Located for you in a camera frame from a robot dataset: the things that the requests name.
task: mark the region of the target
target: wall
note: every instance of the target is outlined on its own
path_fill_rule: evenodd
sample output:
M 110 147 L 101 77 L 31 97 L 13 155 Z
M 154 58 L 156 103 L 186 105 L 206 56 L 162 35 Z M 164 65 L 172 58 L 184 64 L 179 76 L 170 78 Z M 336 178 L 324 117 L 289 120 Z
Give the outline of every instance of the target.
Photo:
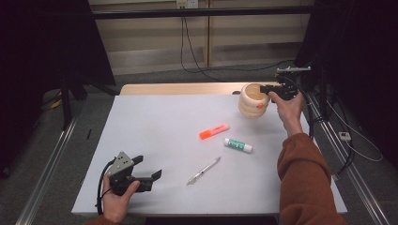
M 90 0 L 93 11 L 174 9 L 176 1 Z M 314 0 L 199 0 L 199 8 L 260 8 L 312 5 Z M 309 15 L 260 15 L 186 18 L 193 48 L 201 48 L 204 66 L 217 66 L 213 50 L 220 46 L 300 43 Z M 109 55 L 145 50 L 179 50 L 181 18 L 100 20 L 97 26 Z M 188 40 L 184 33 L 184 42 Z

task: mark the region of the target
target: black curtain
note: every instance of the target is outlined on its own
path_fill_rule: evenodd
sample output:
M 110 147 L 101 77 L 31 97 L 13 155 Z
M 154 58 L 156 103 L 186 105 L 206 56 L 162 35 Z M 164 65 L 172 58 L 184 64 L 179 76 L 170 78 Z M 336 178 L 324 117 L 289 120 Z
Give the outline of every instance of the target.
M 0 173 L 32 132 L 43 94 L 60 88 L 61 74 L 115 84 L 95 22 L 48 16 L 55 12 L 91 10 L 86 0 L 0 1 Z
M 324 15 L 312 15 L 296 59 L 299 66 L 315 60 L 316 68 L 327 70 L 328 82 L 358 118 L 364 134 L 369 135 L 396 168 L 397 11 L 396 1 L 369 0 L 354 1 L 349 17 L 344 20 L 341 20 L 344 11 L 339 10 L 331 17 L 337 23 L 328 21 Z M 317 71 L 307 76 L 305 82 L 314 85 L 319 83 L 319 77 Z

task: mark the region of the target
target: glue stick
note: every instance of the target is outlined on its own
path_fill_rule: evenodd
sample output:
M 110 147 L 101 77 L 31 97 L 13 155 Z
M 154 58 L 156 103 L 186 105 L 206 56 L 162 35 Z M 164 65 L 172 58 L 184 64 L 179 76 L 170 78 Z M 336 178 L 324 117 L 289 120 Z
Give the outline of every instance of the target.
M 228 138 L 224 140 L 224 145 L 246 153 L 251 153 L 253 149 L 253 147 L 249 144 Z

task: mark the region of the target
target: white tabletop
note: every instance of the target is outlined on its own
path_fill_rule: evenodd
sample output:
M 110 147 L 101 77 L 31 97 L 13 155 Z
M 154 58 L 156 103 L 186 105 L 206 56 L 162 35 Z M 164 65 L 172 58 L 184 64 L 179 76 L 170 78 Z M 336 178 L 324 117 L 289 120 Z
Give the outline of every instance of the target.
M 109 114 L 96 153 L 72 209 L 95 215 L 97 188 L 106 163 L 124 151 L 144 161 L 133 175 L 147 177 L 162 169 L 152 191 L 136 193 L 129 214 L 160 216 L 271 215 L 279 213 L 280 179 L 277 158 L 286 138 L 275 104 L 257 119 L 244 117 L 239 96 L 120 96 Z M 227 123 L 229 130 L 200 140 L 198 134 Z M 308 130 L 301 116 L 304 130 Z M 253 146 L 246 154 L 223 146 L 231 138 Z M 221 161 L 194 185 L 188 180 L 216 157 Z M 346 212 L 332 182 L 339 213 Z

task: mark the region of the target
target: silver pen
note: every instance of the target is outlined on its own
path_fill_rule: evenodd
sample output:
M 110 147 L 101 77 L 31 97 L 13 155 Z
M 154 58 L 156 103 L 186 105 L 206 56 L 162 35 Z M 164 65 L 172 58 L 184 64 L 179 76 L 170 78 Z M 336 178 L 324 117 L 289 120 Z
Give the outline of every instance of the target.
M 210 168 L 212 168 L 214 165 L 216 165 L 220 161 L 220 159 L 222 159 L 222 157 L 217 157 L 216 159 L 214 159 L 214 161 L 212 161 L 210 164 L 205 166 L 204 169 L 202 169 L 199 173 L 197 173 L 193 178 L 191 178 L 188 181 L 187 186 L 193 185 L 199 177 L 201 177 L 203 174 L 205 174 L 206 171 L 210 170 Z

